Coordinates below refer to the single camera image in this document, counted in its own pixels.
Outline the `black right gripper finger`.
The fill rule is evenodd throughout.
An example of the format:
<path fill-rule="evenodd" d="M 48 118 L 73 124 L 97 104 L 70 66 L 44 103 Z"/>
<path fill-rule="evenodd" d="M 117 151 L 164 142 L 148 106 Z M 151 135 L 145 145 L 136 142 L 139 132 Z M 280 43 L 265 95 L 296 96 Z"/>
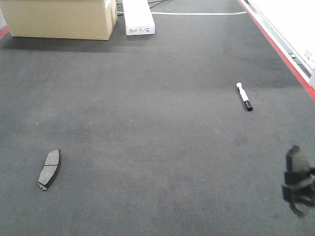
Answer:
<path fill-rule="evenodd" d="M 309 185 L 315 181 L 315 169 L 308 171 L 285 172 L 284 182 L 286 185 Z"/>
<path fill-rule="evenodd" d="M 312 186 L 292 189 L 287 185 L 283 185 L 282 192 L 283 192 L 283 199 L 291 204 L 293 203 L 314 204 L 315 203 L 315 189 Z"/>

